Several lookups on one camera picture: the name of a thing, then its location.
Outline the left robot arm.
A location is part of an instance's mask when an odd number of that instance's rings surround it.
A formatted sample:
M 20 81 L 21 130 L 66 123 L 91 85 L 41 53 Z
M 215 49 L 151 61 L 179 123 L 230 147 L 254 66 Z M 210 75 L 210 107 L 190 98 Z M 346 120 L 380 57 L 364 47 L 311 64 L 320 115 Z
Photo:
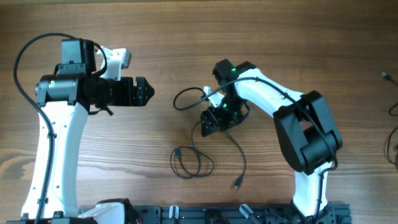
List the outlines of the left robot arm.
M 144 77 L 123 77 L 131 53 L 93 41 L 62 41 L 62 61 L 35 88 L 40 134 L 32 184 L 21 223 L 142 223 L 126 198 L 102 200 L 86 212 L 78 208 L 76 172 L 81 136 L 91 107 L 145 106 L 154 89 Z

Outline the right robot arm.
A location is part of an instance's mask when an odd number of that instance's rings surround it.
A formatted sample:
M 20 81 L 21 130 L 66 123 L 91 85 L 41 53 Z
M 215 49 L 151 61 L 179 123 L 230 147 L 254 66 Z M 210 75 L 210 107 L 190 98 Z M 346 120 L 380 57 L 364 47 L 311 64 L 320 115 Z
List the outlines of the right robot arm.
M 280 150 L 295 171 L 293 204 L 309 221 L 318 221 L 327 206 L 326 178 L 338 167 L 342 138 L 324 97 L 317 91 L 290 90 L 266 77 L 254 64 L 234 66 L 224 59 L 213 76 L 220 88 L 204 88 L 210 106 L 200 116 L 201 134 L 226 131 L 244 121 L 241 108 L 250 101 L 274 120 Z

